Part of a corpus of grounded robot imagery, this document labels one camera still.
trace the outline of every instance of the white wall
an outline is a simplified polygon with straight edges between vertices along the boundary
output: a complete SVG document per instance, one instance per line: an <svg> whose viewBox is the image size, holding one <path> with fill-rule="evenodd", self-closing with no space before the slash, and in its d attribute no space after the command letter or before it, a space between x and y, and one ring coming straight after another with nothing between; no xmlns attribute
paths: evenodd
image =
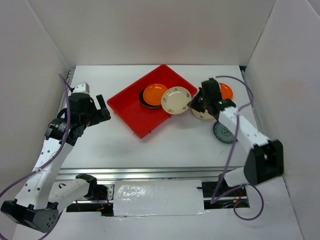
<svg viewBox="0 0 320 240"><path fill-rule="evenodd" d="M0 190L32 170L48 123L62 96L66 73L23 0L0 1ZM3 198L12 200L18 189ZM0 213L0 231L12 239L15 224Z"/></svg>
<svg viewBox="0 0 320 240"><path fill-rule="evenodd" d="M29 0L71 66L247 65L275 0Z"/></svg>
<svg viewBox="0 0 320 240"><path fill-rule="evenodd" d="M319 239L320 17L277 0L246 69L263 129L284 145L285 179L305 240Z"/></svg>

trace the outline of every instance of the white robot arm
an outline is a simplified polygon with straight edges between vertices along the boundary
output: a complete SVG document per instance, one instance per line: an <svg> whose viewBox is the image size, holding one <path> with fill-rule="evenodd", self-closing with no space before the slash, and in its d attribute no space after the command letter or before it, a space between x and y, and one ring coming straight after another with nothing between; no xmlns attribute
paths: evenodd
<svg viewBox="0 0 320 240"><path fill-rule="evenodd" d="M70 130L65 144L56 158L44 169L40 169L61 147L67 126L67 111L63 109L48 125L40 156L33 168L36 173L27 179L14 200L2 204L1 212L19 224L47 233L58 221L59 214L74 200L79 197L95 199L97 192L107 195L107 188L97 185L97 179L87 174L79 174L61 189L52 189L63 162L84 130L111 118L102 95L96 98L100 105L99 110L89 95L86 82L73 89L68 97L71 116L68 116Z"/></svg>
<svg viewBox="0 0 320 240"><path fill-rule="evenodd" d="M201 83L200 91L188 104L198 112L208 113L223 124L234 135L239 127L237 140L244 147L247 159L244 167L228 171L224 176L222 193L228 188L242 185L257 185L281 176L284 172L283 145L278 140L270 140L259 132L239 111L230 99L222 99L219 83L213 79Z"/></svg>

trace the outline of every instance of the cream plate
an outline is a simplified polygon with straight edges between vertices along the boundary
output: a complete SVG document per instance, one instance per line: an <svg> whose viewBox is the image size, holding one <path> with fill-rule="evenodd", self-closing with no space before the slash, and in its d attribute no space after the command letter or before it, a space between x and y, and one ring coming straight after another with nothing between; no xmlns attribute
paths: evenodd
<svg viewBox="0 0 320 240"><path fill-rule="evenodd" d="M187 109L187 104L191 101L190 92L181 86L168 89L162 96L161 105L169 114L182 114Z"/></svg>
<svg viewBox="0 0 320 240"><path fill-rule="evenodd" d="M212 120L214 119L213 116L211 116L207 110L205 110L205 112L199 112L199 111L196 111L194 109L191 109L193 115L195 115L198 119L201 119L201 120Z"/></svg>

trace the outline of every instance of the purple cable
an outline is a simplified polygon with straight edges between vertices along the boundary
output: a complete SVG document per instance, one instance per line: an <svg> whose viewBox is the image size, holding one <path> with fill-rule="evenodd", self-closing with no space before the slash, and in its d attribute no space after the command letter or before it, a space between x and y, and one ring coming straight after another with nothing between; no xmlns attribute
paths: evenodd
<svg viewBox="0 0 320 240"><path fill-rule="evenodd" d="M75 200L75 205L76 205L76 208L78 209L78 212L81 212L80 206L77 200Z"/></svg>
<svg viewBox="0 0 320 240"><path fill-rule="evenodd" d="M59 73L59 77L60 79L63 79L64 84L67 86L67 88L72 92L72 87L67 83L67 81L65 80L65 78Z"/></svg>
<svg viewBox="0 0 320 240"><path fill-rule="evenodd" d="M243 84L243 85L245 86L245 88L247 89L247 91L250 93L250 94L249 94L249 100L250 100L250 102L247 103L247 104L242 105L241 107L239 107L238 112L240 112L243 108L245 108L245 107L250 106L250 105L253 104L253 102L254 102L254 94L253 94L253 92L251 91L251 89L250 89L243 81L241 81L240 79L238 79L238 78L236 78L236 77L234 77L234 76L228 76L228 75L216 76L216 78L230 78L230 79L234 79L234 80L240 82L241 84ZM228 167L229 167L229 164L230 164L232 155L233 155L234 150L235 150L235 146L236 146L236 142L237 142L237 136L238 136L238 132L239 132L239 123L240 123L239 115L237 115L237 116L236 116L236 127L235 127L235 134L234 134L234 138L233 138L233 143L232 143L232 145L231 145L231 149L230 149L228 158L227 158L227 160L226 160L226 163L225 163L225 166L224 166L224 169L223 169L222 176L219 178L218 183L217 183L217 185L216 185L216 187L215 187L215 189L214 189L214 192L213 192L213 194L212 194L212 198L211 198L211 201L210 201L211 204L214 204L218 199L222 198L223 196L225 196L225 195L227 195L227 194L229 194L229 193L232 193L233 191L235 191L235 190L237 190L237 189L240 189L240 188L243 188L243 187L246 186L246 185L236 186L236 187L234 187L234 188L226 191L225 193L221 194L220 196L216 197L216 194L217 194L217 192L218 192L218 190L219 190L219 188L220 188L220 186L221 186L221 184L222 184L222 181L223 181L223 179L224 179L224 177L225 177L225 174L226 174L226 172L227 172L227 170L228 170ZM260 215L261 215L262 212L263 212L265 203L264 203L263 196L262 196L261 192L257 189L257 187L255 187L255 186L252 185L252 184L247 184L247 185L253 187L253 188L257 191L257 193L259 194L259 196L260 196L260 198L261 198L261 209L260 209L259 213L258 213L256 216L252 217L252 218L244 218L244 217L240 216L238 213L236 213L236 207L237 207L237 205L238 205L239 203L243 202L244 199L238 201L238 202L233 206L233 211L234 211L235 215L236 215L238 218L240 218L240 219L242 219L242 220L245 220L245 221L251 221L251 220L255 220L255 219L257 219L258 217L260 217Z"/></svg>
<svg viewBox="0 0 320 240"><path fill-rule="evenodd" d="M42 166L39 167L39 169L44 169L46 166L48 166L50 163L52 163L56 157L60 154L60 152L62 151L62 148L64 147L66 141L67 141L67 137L68 137L68 133L70 130L70 115L71 115L71 111L70 111L70 102L69 102L69 98L68 98L68 90L67 90L67 86L66 86L66 80L65 78L59 74L61 83L63 85L63 91L64 91L64 97L65 97L65 101L66 101L66 127L65 127L65 132L64 135L62 137L62 142L61 145L58 149L58 151L52 156L52 158L47 161L45 164L43 164ZM1 193L0 193L0 198L12 187L14 187L15 185L17 185L18 183L21 183L22 181L30 178L31 176L33 176L34 174L36 174L37 171L32 171L30 173L28 173L27 175L21 177L20 179L18 179L17 181L11 183L9 186L7 186ZM8 240L7 238L5 238L5 236L3 236L0 233L0 239L2 240Z"/></svg>

